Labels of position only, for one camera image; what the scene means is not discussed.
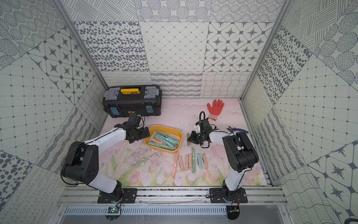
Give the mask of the yellow plastic storage tray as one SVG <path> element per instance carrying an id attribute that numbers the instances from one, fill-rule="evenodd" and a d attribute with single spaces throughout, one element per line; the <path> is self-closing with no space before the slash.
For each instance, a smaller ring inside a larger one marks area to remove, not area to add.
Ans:
<path id="1" fill-rule="evenodd" d="M 149 128 L 150 136 L 144 143 L 151 148 L 176 154 L 181 146 L 183 134 L 180 130 L 154 125 Z"/>

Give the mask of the green folding fruit knife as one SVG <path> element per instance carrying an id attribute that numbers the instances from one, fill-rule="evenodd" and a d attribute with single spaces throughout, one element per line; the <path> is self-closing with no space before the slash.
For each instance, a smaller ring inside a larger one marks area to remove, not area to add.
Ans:
<path id="1" fill-rule="evenodd" d="M 192 147 L 192 173 L 196 172 L 196 153 L 194 147 Z"/>

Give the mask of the teal folding fruit knife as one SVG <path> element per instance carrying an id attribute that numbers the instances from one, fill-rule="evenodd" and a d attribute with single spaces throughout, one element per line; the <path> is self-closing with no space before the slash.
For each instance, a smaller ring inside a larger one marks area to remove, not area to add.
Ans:
<path id="1" fill-rule="evenodd" d="M 199 167 L 200 169 L 202 169 L 202 168 L 203 168 L 203 162 L 202 162 L 201 154 L 200 154 L 200 153 L 197 153 L 197 154 L 196 154 L 196 157 L 197 157 L 198 167 Z"/>

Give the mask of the long coral fruit knife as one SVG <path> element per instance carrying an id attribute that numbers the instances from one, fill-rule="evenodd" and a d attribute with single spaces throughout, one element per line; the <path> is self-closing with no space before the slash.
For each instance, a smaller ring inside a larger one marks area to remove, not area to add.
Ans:
<path id="1" fill-rule="evenodd" d="M 178 159 L 179 159 L 179 151 L 177 151 L 177 153 L 175 154 L 175 159 L 174 159 L 174 164 L 173 164 L 173 169 L 172 169 L 172 178 L 173 180 L 175 179 L 175 176 L 176 176 L 176 171 L 177 171 L 177 162 L 178 162 Z"/>

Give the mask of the pink folding fruit knife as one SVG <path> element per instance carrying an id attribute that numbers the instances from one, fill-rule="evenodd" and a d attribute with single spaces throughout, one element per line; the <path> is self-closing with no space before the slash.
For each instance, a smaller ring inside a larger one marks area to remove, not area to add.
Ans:
<path id="1" fill-rule="evenodd" d="M 180 155 L 178 157 L 178 163 L 179 163 L 180 171 L 184 171 L 185 170 L 184 163 L 183 163 L 182 156 L 180 156 Z"/>

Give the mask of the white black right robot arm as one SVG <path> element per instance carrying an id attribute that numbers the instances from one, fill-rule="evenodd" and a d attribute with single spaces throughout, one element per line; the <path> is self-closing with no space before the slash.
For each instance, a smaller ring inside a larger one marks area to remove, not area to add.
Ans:
<path id="1" fill-rule="evenodd" d="M 221 131 L 209 123 L 204 111 L 199 114 L 199 121 L 195 124 L 187 140 L 201 148 L 209 148 L 210 144 L 224 146 L 228 163 L 231 167 L 229 175 L 223 181 L 222 194 L 226 201 L 243 193 L 242 180 L 245 173 L 251 171 L 259 162 L 259 156 L 254 149 L 248 131 L 239 128 L 228 128 Z"/>

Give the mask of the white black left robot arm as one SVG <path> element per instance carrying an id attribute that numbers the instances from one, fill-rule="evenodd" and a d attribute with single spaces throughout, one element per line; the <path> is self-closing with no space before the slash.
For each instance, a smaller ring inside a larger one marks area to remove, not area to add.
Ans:
<path id="1" fill-rule="evenodd" d="M 62 162 L 61 178 L 85 184 L 106 194 L 120 194 L 121 183 L 103 174 L 99 168 L 99 157 L 115 144 L 135 141 L 150 136 L 141 116 L 131 114 L 122 124 L 116 124 L 110 131 L 85 142 L 76 141 L 70 145 Z"/>

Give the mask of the red work glove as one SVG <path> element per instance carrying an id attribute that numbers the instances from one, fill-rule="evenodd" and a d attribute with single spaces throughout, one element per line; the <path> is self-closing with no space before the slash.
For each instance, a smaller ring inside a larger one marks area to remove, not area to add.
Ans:
<path id="1" fill-rule="evenodd" d="M 209 111 L 209 118 L 212 120 L 217 120 L 218 116 L 221 114 L 222 109 L 224 107 L 224 103 L 220 99 L 215 99 L 212 104 L 208 103 L 207 108 Z"/>

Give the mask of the black Deli toolbox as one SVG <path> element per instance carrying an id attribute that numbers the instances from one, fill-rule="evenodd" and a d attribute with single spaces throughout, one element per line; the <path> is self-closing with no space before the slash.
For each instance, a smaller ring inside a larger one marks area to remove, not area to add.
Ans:
<path id="1" fill-rule="evenodd" d="M 109 88 L 103 97 L 103 110 L 113 118 L 160 116 L 162 90 L 159 85 L 117 86 Z"/>

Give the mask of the blue handled pliers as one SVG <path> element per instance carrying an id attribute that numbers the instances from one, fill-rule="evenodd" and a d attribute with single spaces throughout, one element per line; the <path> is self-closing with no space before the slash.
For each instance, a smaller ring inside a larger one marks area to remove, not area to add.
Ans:
<path id="1" fill-rule="evenodd" d="M 244 133 L 246 133 L 246 134 L 249 133 L 249 131 L 247 131 L 247 130 L 244 130 L 244 129 L 241 129 L 241 128 L 230 127 L 230 126 L 228 126 L 227 130 L 228 130 L 230 133 L 234 133 L 234 132 L 244 132 Z"/>

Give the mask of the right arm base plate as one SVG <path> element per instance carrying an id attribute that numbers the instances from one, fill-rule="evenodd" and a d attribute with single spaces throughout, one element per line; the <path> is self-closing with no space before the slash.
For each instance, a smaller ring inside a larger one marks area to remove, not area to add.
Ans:
<path id="1" fill-rule="evenodd" d="M 248 198 L 244 188 L 229 191 L 225 187 L 210 188 L 206 196 L 211 203 L 247 203 Z"/>

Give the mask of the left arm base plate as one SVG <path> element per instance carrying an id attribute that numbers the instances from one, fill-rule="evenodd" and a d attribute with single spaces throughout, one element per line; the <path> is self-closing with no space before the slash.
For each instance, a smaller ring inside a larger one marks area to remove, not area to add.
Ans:
<path id="1" fill-rule="evenodd" d="M 137 188 L 120 188 L 113 193 L 100 191 L 98 203 L 135 203 L 137 192 Z"/>

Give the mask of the aluminium front rail frame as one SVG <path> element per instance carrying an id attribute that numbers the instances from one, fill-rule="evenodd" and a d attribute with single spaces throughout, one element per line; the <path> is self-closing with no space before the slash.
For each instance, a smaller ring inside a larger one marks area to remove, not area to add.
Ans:
<path id="1" fill-rule="evenodd" d="M 125 188 L 125 203 L 98 203 L 90 187 L 67 187 L 52 224 L 292 224 L 280 187 L 248 186 L 245 200 L 225 202 L 209 187 Z"/>

